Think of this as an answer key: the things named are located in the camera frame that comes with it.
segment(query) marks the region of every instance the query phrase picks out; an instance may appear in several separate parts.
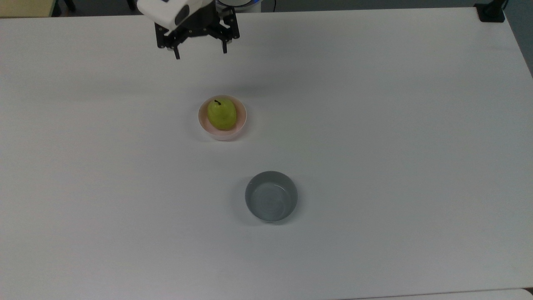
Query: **white table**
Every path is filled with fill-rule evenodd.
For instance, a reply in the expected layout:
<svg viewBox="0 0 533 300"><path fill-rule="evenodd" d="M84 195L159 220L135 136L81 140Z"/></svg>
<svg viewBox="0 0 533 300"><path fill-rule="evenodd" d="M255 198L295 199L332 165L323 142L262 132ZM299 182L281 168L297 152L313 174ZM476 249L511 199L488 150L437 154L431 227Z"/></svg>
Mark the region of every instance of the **white table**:
<svg viewBox="0 0 533 300"><path fill-rule="evenodd" d="M143 16L0 20L12 299L284 299L533 286L533 80L474 8L239 15L222 54ZM210 140L231 94L247 132ZM281 224L255 174L292 177Z"/></svg>

